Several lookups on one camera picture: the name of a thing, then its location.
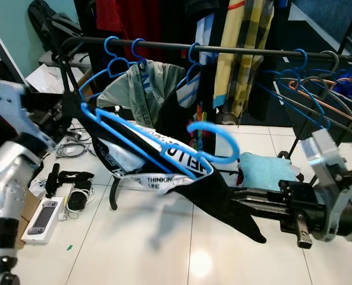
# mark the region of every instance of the red garment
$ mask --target red garment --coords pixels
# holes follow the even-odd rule
[[[121,33],[121,19],[115,0],[96,0],[97,29]]]
[[[96,5],[98,29],[118,32],[119,21],[123,39],[141,37],[149,42],[162,41],[159,0],[97,0]],[[146,59],[163,60],[159,49],[137,47],[136,53]],[[125,55],[129,61],[137,60],[129,46],[125,47]]]

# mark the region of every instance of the gray shirt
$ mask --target gray shirt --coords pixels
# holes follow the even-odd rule
[[[184,77],[184,68],[147,61],[134,64],[102,92],[98,107],[124,106],[131,109],[139,125],[154,128],[164,99]]]

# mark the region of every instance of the black backpack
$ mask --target black backpack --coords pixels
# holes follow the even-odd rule
[[[63,13],[56,13],[52,8],[43,0],[34,0],[28,7],[28,16],[32,23],[34,30],[43,43],[45,51],[51,50],[53,55],[57,55],[57,51],[53,44],[51,35],[49,34],[48,27],[45,23],[45,18],[41,9],[45,10],[51,18],[53,28],[59,43],[63,43],[69,37],[81,36],[82,31],[79,24],[73,22]],[[69,50],[76,47],[76,44],[69,46]]]

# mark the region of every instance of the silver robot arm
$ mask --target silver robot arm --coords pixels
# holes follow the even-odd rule
[[[55,143],[32,123],[21,107],[22,85],[0,81],[0,115],[18,132],[0,148],[0,284],[19,284],[11,269],[17,263],[15,239],[24,193],[41,157]]]
[[[43,154],[55,145],[26,116],[21,106],[23,93],[21,85],[0,81],[0,115],[19,133],[15,141],[8,141],[0,148],[0,284],[3,285],[20,284],[11,269],[17,263],[14,244],[24,192]],[[236,201],[252,207],[255,216],[280,220],[281,228],[283,224],[286,232],[296,233],[300,247],[310,248],[309,233],[326,242],[336,235],[352,242],[352,171],[347,170],[326,130],[314,132],[301,146],[318,176],[316,186],[281,181],[284,185],[281,192],[245,189],[236,193],[239,197]]]

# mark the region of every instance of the white box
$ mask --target white box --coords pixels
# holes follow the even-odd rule
[[[21,238],[28,244],[48,243],[64,210],[64,197],[44,198]]]

